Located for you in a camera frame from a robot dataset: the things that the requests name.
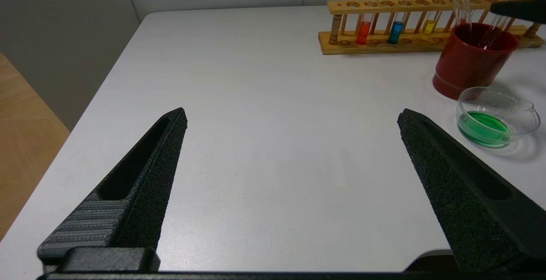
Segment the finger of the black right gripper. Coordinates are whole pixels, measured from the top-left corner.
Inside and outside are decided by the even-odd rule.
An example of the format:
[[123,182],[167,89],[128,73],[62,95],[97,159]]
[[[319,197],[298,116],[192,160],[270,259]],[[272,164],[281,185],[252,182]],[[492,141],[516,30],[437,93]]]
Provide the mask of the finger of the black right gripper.
[[546,23],[546,0],[513,0],[509,2],[495,2],[490,6],[490,12],[526,20],[533,23]]

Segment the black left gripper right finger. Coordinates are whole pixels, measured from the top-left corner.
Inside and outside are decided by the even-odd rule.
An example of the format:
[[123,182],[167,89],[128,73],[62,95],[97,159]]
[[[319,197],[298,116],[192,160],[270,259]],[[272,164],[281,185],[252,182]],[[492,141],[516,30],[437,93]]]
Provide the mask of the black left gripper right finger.
[[398,128],[460,270],[545,271],[544,209],[425,115]]

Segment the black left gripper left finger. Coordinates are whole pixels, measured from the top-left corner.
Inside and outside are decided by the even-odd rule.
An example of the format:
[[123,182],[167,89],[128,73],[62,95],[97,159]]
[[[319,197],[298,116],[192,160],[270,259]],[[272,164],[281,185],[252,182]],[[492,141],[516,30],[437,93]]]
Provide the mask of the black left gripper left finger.
[[187,123],[179,107],[148,129],[39,245],[45,272],[76,247],[157,248]]

